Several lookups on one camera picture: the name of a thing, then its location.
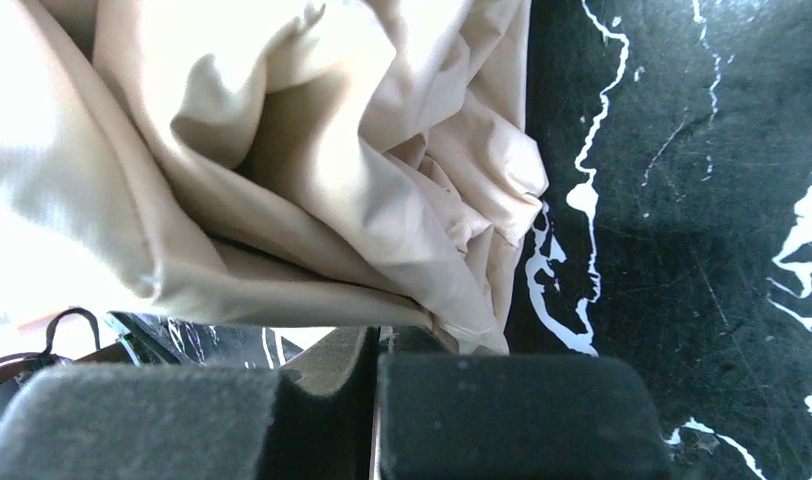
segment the crumpled cloth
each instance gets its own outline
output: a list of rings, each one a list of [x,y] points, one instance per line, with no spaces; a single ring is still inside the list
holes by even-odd
[[[0,288],[508,351],[530,0],[0,0]]]

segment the black marble surface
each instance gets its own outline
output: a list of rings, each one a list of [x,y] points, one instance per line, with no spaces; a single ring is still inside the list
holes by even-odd
[[[201,325],[154,315],[138,317],[165,340],[163,343],[168,348],[172,346],[192,362],[204,366],[274,369],[303,351],[284,338],[282,329]],[[322,333],[313,335],[315,340],[322,337]]]
[[[678,478],[812,478],[812,0],[533,3],[513,352],[632,364]]]

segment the wire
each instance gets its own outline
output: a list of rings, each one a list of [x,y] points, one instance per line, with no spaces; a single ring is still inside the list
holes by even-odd
[[[94,334],[94,347],[100,350],[100,325],[97,321],[97,317],[82,307],[73,307],[56,315],[55,318],[50,320],[50,323],[47,324],[47,347],[43,352],[38,354],[39,357],[49,356],[53,352],[53,339],[56,337],[56,329],[59,326],[59,321],[68,315],[81,315],[88,320],[88,324],[91,326],[91,332]]]

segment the black object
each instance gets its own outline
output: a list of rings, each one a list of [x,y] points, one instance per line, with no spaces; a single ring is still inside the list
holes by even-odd
[[[379,378],[385,480],[670,478],[656,409],[623,362],[390,355]]]
[[[18,373],[22,374],[23,379],[28,379],[29,375],[41,370],[42,368],[46,368],[50,365],[55,365],[56,363],[59,363],[61,361],[72,361],[68,358],[53,355],[52,353],[53,341],[56,338],[56,329],[58,328],[61,319],[68,315],[79,315],[88,321],[88,324],[91,327],[91,333],[93,334],[94,337],[95,351],[100,350],[100,326],[99,322],[97,321],[97,317],[94,316],[93,313],[82,307],[69,308],[56,315],[47,324],[46,329],[47,341],[43,351],[37,353],[34,352],[13,353],[11,355],[0,357],[0,379],[1,378],[3,379],[0,380],[0,384],[5,383],[5,379],[11,379],[13,377],[16,377]],[[18,380],[13,383],[15,384],[15,386],[19,387],[20,383],[22,382]]]
[[[513,354],[568,353],[570,330],[627,360],[681,478],[812,478],[812,0],[535,0],[527,52],[550,186]],[[594,171],[592,220],[569,193]]]
[[[375,429],[386,480],[668,478],[626,365],[399,353],[420,337],[341,328],[276,371],[45,369],[0,423],[0,479],[365,480]]]
[[[126,327],[149,351],[163,363],[171,365],[192,365],[188,357],[173,348],[166,339],[162,338],[150,325],[146,324],[138,315],[125,312],[109,312],[114,319]]]
[[[11,402],[11,399],[23,384],[27,383],[36,372],[60,363],[63,358],[46,353],[31,355],[34,356],[0,366],[0,419],[5,414],[6,407]]]

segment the beige fabric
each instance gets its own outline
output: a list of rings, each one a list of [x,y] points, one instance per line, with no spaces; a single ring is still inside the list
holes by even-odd
[[[2,290],[507,351],[528,0],[43,3],[0,0]]]

